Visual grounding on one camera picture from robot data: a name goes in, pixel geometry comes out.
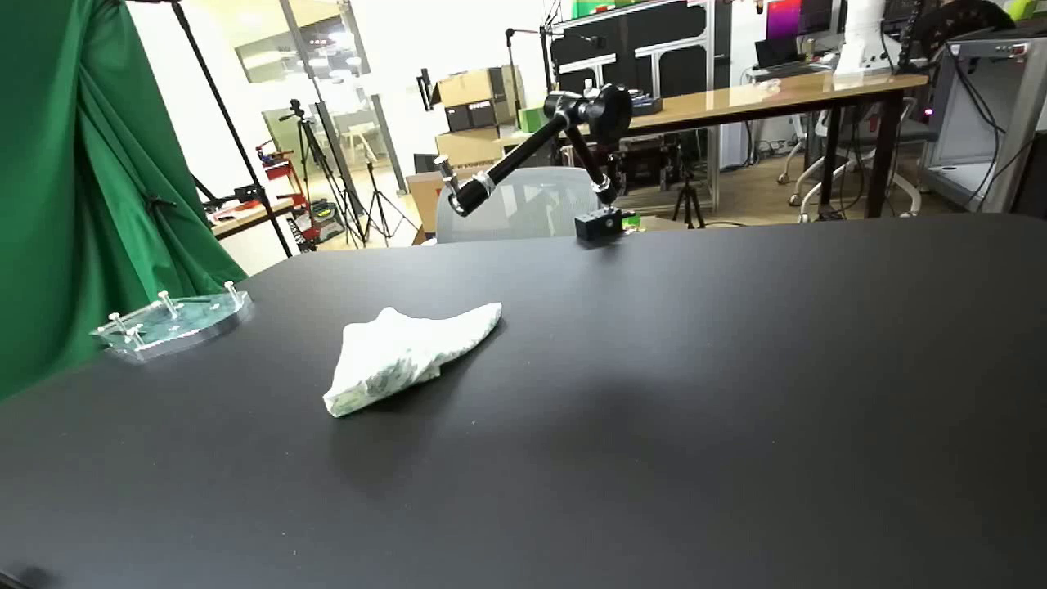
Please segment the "white green-patterned cloth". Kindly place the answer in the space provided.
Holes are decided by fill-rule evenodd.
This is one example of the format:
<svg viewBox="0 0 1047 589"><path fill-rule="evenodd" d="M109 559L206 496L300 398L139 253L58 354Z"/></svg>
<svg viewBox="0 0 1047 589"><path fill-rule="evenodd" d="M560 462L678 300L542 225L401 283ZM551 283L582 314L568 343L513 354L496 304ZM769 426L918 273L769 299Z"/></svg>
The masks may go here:
<svg viewBox="0 0 1047 589"><path fill-rule="evenodd" d="M332 386L321 403L332 419L362 412L409 386L443 377L500 323L500 304L477 304L450 318L413 318L384 307L373 319L347 323Z"/></svg>

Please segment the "black tripod light stand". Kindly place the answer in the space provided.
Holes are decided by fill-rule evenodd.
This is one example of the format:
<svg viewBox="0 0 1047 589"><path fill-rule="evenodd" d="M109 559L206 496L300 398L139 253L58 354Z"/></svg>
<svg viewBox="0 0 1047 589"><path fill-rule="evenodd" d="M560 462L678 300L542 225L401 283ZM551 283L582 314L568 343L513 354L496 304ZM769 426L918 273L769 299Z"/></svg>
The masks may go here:
<svg viewBox="0 0 1047 589"><path fill-rule="evenodd" d="M189 42L189 53L192 53L192 58L196 58L196 64L201 64L201 71L202 71L202 82L206 82L217 108L219 108L221 127L230 132L230 137L231 137L231 143L235 143L235 153L240 153L240 159L243 159L243 167L245 167L245 174L248 174L248 181L253 181L255 202L265 208L263 219L270 225L270 231L274 231L285 259L292 259L292 244L287 244L287 238L285 238L285 231L280 231L280 225L278 225L278 216L274 216L274 206L270 206L270 201L268 201L268 190L263 186L263 181L260 181L260 174L255 174L255 167L253 167L253 158L248 158L245 141L243 141L243 133L240 133L240 127L235 127L235 122L231 122L231 111L230 111L230 106L225 106L217 78L214 78L214 69L209 69L202 50L201 50L201 42L196 42L196 33L192 33L192 27L189 27L189 16L188 16L188 9L182 9L182 0L167 0L167 6L170 6L170 12L175 12L182 40Z"/></svg>

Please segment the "long wooden table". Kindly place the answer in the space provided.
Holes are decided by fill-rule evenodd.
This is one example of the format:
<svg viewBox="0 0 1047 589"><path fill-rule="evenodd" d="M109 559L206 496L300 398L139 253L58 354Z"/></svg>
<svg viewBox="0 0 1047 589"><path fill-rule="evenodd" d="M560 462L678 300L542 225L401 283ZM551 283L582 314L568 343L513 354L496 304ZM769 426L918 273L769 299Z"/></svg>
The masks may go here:
<svg viewBox="0 0 1047 589"><path fill-rule="evenodd" d="M833 76L833 71L809 71L769 82L747 82L729 87L670 96L661 101L658 111L636 115L626 133L674 133L689 127L729 124L729 122L755 122L755 118L779 118L795 111L818 111L831 115L828 122L828 158L839 149L839 127L842 111L852 106L877 106L879 108L879 132L877 132L877 153L867 182L867 206L865 216L877 219L888 202L888 181L893 167L893 143L900 132L902 99L923 87L923 76Z"/></svg>

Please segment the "black shelf unit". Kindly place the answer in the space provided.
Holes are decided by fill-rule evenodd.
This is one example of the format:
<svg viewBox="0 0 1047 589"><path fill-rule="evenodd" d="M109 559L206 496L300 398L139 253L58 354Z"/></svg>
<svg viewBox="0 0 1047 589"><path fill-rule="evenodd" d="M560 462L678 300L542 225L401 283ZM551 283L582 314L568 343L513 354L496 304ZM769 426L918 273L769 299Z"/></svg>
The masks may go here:
<svg viewBox="0 0 1047 589"><path fill-rule="evenodd" d="M653 99L706 91L725 23L718 0L638 0L568 18L551 33L551 78L564 91L606 82Z"/></svg>

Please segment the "clear acrylic plate with standoffs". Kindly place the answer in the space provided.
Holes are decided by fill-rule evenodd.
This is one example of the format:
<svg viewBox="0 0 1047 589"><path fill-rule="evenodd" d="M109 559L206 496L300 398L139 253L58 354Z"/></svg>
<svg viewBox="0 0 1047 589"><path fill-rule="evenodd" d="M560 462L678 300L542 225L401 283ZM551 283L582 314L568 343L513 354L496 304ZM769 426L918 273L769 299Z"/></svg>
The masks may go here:
<svg viewBox="0 0 1047 589"><path fill-rule="evenodd" d="M124 363L152 363L230 334L245 323L253 310L253 294L231 282L217 294L170 299L161 292L139 310L111 310L93 338Z"/></svg>

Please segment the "green backdrop curtain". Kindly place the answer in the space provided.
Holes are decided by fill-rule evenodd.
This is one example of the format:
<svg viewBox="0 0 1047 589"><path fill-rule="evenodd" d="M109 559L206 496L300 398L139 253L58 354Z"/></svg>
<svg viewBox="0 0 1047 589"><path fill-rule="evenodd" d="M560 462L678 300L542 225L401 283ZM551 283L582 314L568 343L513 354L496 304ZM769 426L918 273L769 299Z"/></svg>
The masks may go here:
<svg viewBox="0 0 1047 589"><path fill-rule="evenodd" d="M96 360L111 310L240 275L128 4L0 0L0 396Z"/></svg>

